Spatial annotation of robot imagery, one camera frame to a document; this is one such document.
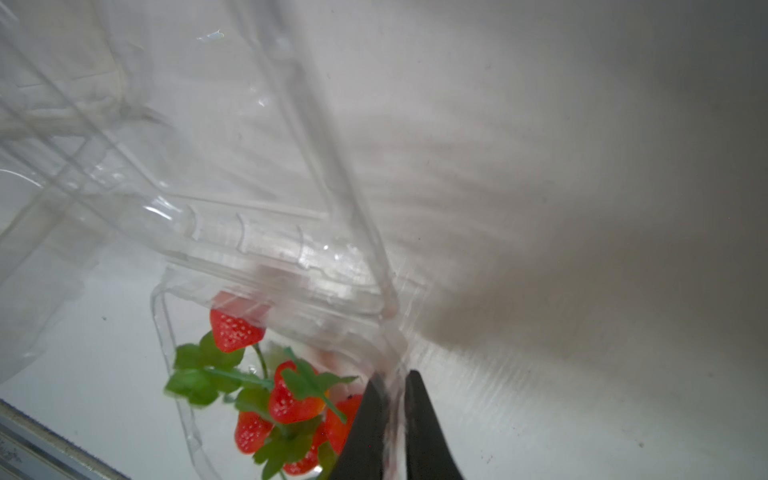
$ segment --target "green stem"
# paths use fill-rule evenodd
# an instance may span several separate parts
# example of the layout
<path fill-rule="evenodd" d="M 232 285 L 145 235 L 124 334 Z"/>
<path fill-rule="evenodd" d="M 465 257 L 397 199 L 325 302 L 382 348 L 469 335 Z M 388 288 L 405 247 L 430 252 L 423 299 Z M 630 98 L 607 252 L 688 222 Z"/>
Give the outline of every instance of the green stem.
<path fill-rule="evenodd" d="M 328 410 L 330 410 L 333 413 L 336 413 L 336 416 L 339 417 L 339 420 L 341 420 L 341 423 L 346 424 L 346 415 L 341 413 L 341 411 L 338 408 L 336 408 L 336 406 L 333 405 L 331 401 L 328 400 L 328 397 L 326 397 L 325 395 L 321 396 L 320 398 L 326 403 L 326 405 L 328 405 Z"/>
<path fill-rule="evenodd" d="M 227 378 L 230 378 L 230 379 L 240 380 L 241 382 L 245 382 L 245 383 L 252 383 L 254 385 L 262 386 L 270 390 L 275 387 L 275 382 L 273 382 L 272 380 L 260 379 L 258 376 L 255 376 L 250 373 L 242 373 L 239 370 L 232 370 L 228 372 L 226 370 L 219 370 L 218 368 L 212 367 L 212 366 L 207 366 L 204 368 L 204 370 L 214 375 L 226 376 Z"/>
<path fill-rule="evenodd" d="M 253 349 L 256 350 L 256 354 L 259 356 L 259 362 L 261 363 L 261 371 L 264 374 L 264 379 L 268 380 L 270 378 L 270 374 L 266 370 L 266 360 L 264 360 L 264 354 L 261 353 L 261 347 L 258 343 L 254 343 Z"/>

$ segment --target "white surface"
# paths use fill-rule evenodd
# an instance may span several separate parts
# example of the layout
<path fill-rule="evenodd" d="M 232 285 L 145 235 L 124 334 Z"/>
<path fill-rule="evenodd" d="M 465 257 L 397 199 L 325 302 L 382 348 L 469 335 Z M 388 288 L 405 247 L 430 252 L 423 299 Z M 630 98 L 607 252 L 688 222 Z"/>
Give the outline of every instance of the white surface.
<path fill-rule="evenodd" d="M 427 279 L 412 363 L 468 479 L 768 477 L 760 9 L 300 6 L 393 264 Z M 154 268 L 100 266 L 0 396 L 189 478 Z"/>
<path fill-rule="evenodd" d="M 159 256 L 113 243 L 84 294 L 51 319 L 47 351 L 0 398 L 136 479 L 196 478 L 150 314 Z"/>

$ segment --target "green leaf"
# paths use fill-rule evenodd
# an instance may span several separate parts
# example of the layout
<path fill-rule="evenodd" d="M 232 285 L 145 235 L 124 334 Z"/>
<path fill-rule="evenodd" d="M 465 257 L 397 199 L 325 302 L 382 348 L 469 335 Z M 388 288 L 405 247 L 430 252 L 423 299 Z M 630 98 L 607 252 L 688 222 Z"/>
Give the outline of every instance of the green leaf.
<path fill-rule="evenodd" d="M 320 472 L 320 475 L 318 475 L 315 480 L 328 480 L 328 477 L 331 476 L 331 472 L 333 471 L 333 467 L 336 466 L 337 459 L 336 452 L 333 451 L 333 447 L 330 443 L 324 442 L 319 446 L 317 448 L 317 460 L 320 463 L 320 466 L 323 467 L 323 471 Z"/>
<path fill-rule="evenodd" d="M 203 366 L 200 359 L 200 347 L 194 343 L 185 343 L 176 347 L 174 369 L 199 369 Z"/>
<path fill-rule="evenodd" d="M 275 442 L 276 440 L 284 440 L 288 430 L 282 423 L 277 423 L 275 426 L 279 426 L 279 429 L 272 429 L 272 432 L 266 437 L 268 442 Z"/>
<path fill-rule="evenodd" d="M 286 448 L 286 463 L 295 463 L 306 457 L 306 454 L 312 448 L 312 437 L 314 435 L 300 435 L 290 442 Z"/>
<path fill-rule="evenodd" d="M 356 376 L 341 377 L 338 375 L 333 375 L 331 372 L 323 372 L 317 376 L 315 382 L 317 384 L 317 388 L 325 392 L 338 383 L 352 383 L 355 380 L 357 380 Z"/>
<path fill-rule="evenodd" d="M 239 349 L 232 353 L 224 353 L 219 350 L 214 342 L 213 332 L 206 333 L 200 339 L 200 360 L 204 365 L 231 369 L 243 361 L 243 355 L 245 355 L 245 349 Z"/>
<path fill-rule="evenodd" d="M 216 387 L 216 390 L 222 393 L 232 393 L 239 389 L 241 385 L 243 385 L 243 383 L 238 379 L 214 375 L 210 372 L 206 372 L 206 374 L 208 375 L 210 382 L 214 384 L 214 387 Z"/>
<path fill-rule="evenodd" d="M 286 387 L 288 387 L 288 390 L 290 390 L 293 398 L 296 400 L 304 400 L 307 397 L 313 396 L 316 391 L 306 378 L 291 369 L 283 370 L 281 375 L 286 383 Z"/>
<path fill-rule="evenodd" d="M 277 472 L 280 471 L 280 469 L 283 467 L 283 465 L 285 465 L 285 463 L 286 463 L 285 451 L 281 451 L 276 453 L 275 455 L 272 455 L 270 459 L 266 461 L 264 470 L 261 471 L 261 480 L 269 480 L 273 476 L 277 475 Z"/>
<path fill-rule="evenodd" d="M 261 465 L 270 459 L 276 452 L 281 450 L 280 441 L 265 443 L 256 453 L 253 454 L 253 461 Z"/>
<path fill-rule="evenodd" d="M 336 465 L 336 459 L 336 452 L 333 451 L 330 442 L 324 442 L 317 448 L 317 460 L 323 467 L 323 471 L 332 470 L 333 466 Z"/>
<path fill-rule="evenodd" d="M 289 423 L 288 425 L 285 425 L 285 431 L 287 433 L 285 436 L 288 439 L 294 439 L 300 435 L 314 435 L 317 427 L 319 427 L 321 423 L 323 423 L 323 417 L 320 415 L 309 420 L 304 420 L 303 422 Z"/>
<path fill-rule="evenodd" d="M 177 370 L 165 385 L 167 392 L 186 397 L 191 405 L 207 406 L 215 402 L 219 392 L 208 376 L 196 369 Z"/>
<path fill-rule="evenodd" d="M 294 363 L 296 363 L 296 371 L 303 377 L 307 379 L 315 378 L 315 369 L 312 368 L 309 362 L 307 362 L 305 359 L 297 359 L 296 356 L 293 356 L 292 360 Z"/>
<path fill-rule="evenodd" d="M 241 412 L 256 412 L 262 419 L 275 423 L 269 410 L 270 391 L 259 386 L 248 386 L 237 394 L 235 408 Z"/>

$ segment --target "transparent plastic packaging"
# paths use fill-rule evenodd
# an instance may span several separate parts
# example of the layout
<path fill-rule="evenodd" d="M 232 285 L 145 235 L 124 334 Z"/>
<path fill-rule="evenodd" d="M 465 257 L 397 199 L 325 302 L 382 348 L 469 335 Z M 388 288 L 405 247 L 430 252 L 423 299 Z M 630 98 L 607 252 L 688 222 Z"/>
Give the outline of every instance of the transparent plastic packaging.
<path fill-rule="evenodd" d="M 219 310 L 316 368 L 358 376 L 347 389 L 377 373 L 399 397 L 389 262 L 285 2 L 6 7 L 0 140 L 43 187 L 12 215 L 24 228 L 3 233 L 4 270 L 48 238 L 46 209 L 83 211 L 168 259 L 151 305 L 169 372 Z M 267 315 L 249 316 L 263 304 Z M 248 353 L 240 368 L 254 366 Z M 220 401 L 178 401 L 194 463 L 202 478 L 252 478 L 260 467 L 233 447 Z"/>
<path fill-rule="evenodd" d="M 80 295 L 104 239 L 97 218 L 62 209 L 62 192 L 7 153 L 0 147 L 0 382 L 42 352 L 39 336 Z"/>

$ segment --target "strawberry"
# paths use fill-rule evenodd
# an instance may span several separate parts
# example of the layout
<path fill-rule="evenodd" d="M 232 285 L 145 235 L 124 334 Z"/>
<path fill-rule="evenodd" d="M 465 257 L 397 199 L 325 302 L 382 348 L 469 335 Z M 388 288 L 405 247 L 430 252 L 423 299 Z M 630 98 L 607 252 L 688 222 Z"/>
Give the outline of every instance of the strawberry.
<path fill-rule="evenodd" d="M 227 308 L 248 311 L 248 318 L 252 321 L 260 320 L 270 309 L 270 306 L 265 303 L 261 303 L 256 308 L 250 308 L 254 301 L 226 292 L 219 292 L 214 298 L 214 303 L 225 303 Z M 219 310 L 210 311 L 210 329 L 214 333 L 216 346 L 224 353 L 232 353 L 260 342 L 266 331 L 251 325 L 245 319 L 227 315 Z"/>
<path fill-rule="evenodd" d="M 283 466 L 283 471 L 288 475 L 303 475 L 315 468 L 318 464 L 317 449 L 325 441 L 326 436 L 323 434 L 323 426 L 321 425 L 315 431 L 315 436 L 312 437 L 312 446 L 306 456 L 296 463 L 286 463 Z"/>
<path fill-rule="evenodd" d="M 286 424 L 303 422 L 312 419 L 323 412 L 325 403 L 322 399 L 309 397 L 304 400 L 296 400 L 283 380 L 282 371 L 291 369 L 296 371 L 296 364 L 288 360 L 281 363 L 275 369 L 275 388 L 270 393 L 268 408 L 270 415 L 277 422 Z"/>
<path fill-rule="evenodd" d="M 361 402 L 362 395 L 352 395 L 346 400 L 336 403 L 336 407 L 346 415 L 346 423 L 342 423 L 341 419 L 330 410 L 326 415 L 326 421 L 322 428 L 324 428 L 326 437 L 337 455 L 341 455 L 341 451 L 344 449 L 346 438 L 349 436 L 349 430 L 352 429 L 352 423 L 355 421 L 355 415 L 357 415 Z"/>
<path fill-rule="evenodd" d="M 242 453 L 252 454 L 264 445 L 273 425 L 255 412 L 240 412 L 235 427 L 235 444 Z"/>

